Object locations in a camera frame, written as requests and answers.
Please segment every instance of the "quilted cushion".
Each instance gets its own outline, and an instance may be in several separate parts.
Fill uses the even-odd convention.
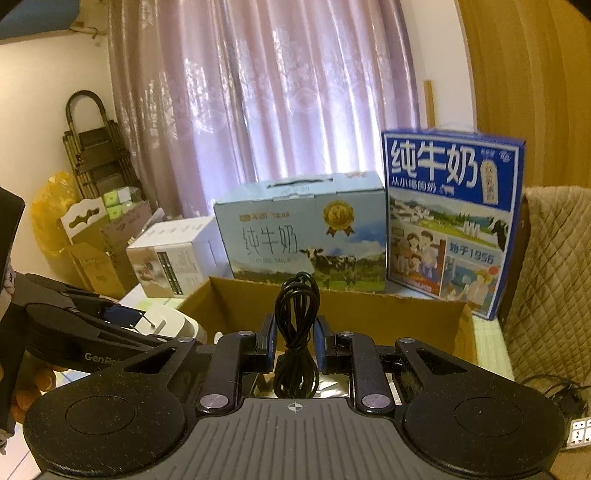
[[[516,380],[591,367],[591,190],[533,187],[531,233],[503,334]]]

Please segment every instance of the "crosshair marking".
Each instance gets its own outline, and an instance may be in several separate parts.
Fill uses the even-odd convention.
[[[293,402],[290,403],[287,408],[289,408],[293,413],[300,411],[302,408],[305,408],[301,403]]]

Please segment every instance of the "curtain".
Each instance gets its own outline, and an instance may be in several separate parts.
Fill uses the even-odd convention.
[[[398,0],[112,0],[118,118],[153,204],[206,215],[239,183],[378,170],[418,124]]]

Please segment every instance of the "blue milk box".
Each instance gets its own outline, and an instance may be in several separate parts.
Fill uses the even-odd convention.
[[[384,194],[374,171],[240,185],[214,205],[234,277],[282,283],[307,271],[320,288],[384,290]]]
[[[494,318],[519,217],[524,142],[395,130],[382,144],[388,278]]]

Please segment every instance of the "black cable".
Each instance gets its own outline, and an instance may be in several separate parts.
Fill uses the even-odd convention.
[[[277,360],[273,380],[279,398],[312,398],[318,390],[318,367],[308,341],[319,308],[320,292],[309,273],[299,272],[281,286],[275,301],[275,321],[285,340],[285,354]]]
[[[558,375],[547,375],[547,374],[532,375],[531,377],[527,377],[527,378],[523,379],[519,383],[522,385],[526,385],[529,382],[531,382],[532,380],[541,380],[541,379],[558,380],[558,383],[556,383],[552,387],[550,387],[550,389],[548,391],[552,390],[554,387],[558,387],[559,385],[566,385],[566,386],[572,385],[575,388],[575,390],[578,390],[578,391],[587,390],[588,388],[591,388],[591,385],[581,386],[579,383],[577,383],[569,378],[566,378],[566,377],[560,377]]]
[[[559,383],[556,383],[556,384],[552,385],[552,386],[551,386],[551,387],[550,387],[548,390],[546,390],[546,391],[544,392],[544,396],[545,396],[545,397],[547,397],[547,396],[548,396],[548,394],[549,394],[549,393],[550,393],[552,390],[554,390],[556,387],[564,387],[564,388],[567,388],[569,385],[571,385],[571,383],[569,383],[569,382],[559,382]]]

